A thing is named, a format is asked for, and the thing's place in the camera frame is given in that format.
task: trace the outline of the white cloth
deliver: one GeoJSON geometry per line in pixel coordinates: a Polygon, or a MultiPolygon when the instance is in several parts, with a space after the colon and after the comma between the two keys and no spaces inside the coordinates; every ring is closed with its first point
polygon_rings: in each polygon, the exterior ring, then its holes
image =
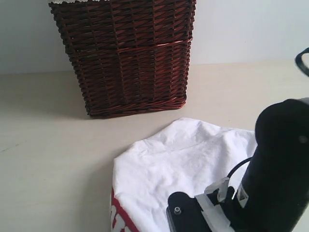
{"type": "Polygon", "coordinates": [[[48,3],[62,4],[64,2],[73,3],[73,2],[76,2],[76,1],[85,2],[85,1],[88,1],[88,0],[48,0],[48,3]]]}
{"type": "MultiPolygon", "coordinates": [[[[114,197],[140,232],[169,232],[166,207],[170,194],[183,191],[194,197],[203,193],[252,156],[255,148],[253,131],[181,118],[135,142],[114,160],[114,197]]],[[[231,185],[238,187],[246,168],[236,171],[231,185]]]]}

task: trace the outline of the wicker basket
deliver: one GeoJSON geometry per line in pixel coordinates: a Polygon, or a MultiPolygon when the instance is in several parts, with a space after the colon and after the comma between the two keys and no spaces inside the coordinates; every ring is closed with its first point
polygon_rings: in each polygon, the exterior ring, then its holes
{"type": "Polygon", "coordinates": [[[89,115],[179,109],[196,0],[50,3],[89,115]]]}

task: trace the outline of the white table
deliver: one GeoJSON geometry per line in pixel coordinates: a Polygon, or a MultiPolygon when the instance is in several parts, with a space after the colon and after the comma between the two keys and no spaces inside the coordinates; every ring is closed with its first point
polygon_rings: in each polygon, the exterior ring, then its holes
{"type": "Polygon", "coordinates": [[[0,231],[107,232],[113,158],[134,141],[180,117],[253,130],[267,106],[306,96],[292,60],[191,66],[183,109],[91,120],[72,72],[0,76],[0,231]]]}

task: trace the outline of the red graphic on shirt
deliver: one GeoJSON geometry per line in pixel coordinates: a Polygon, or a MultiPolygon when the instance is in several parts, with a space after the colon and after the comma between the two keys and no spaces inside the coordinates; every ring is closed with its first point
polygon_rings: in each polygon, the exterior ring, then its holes
{"type": "Polygon", "coordinates": [[[114,189],[112,189],[111,198],[111,224],[112,232],[139,232],[129,215],[114,197],[114,189]]]}

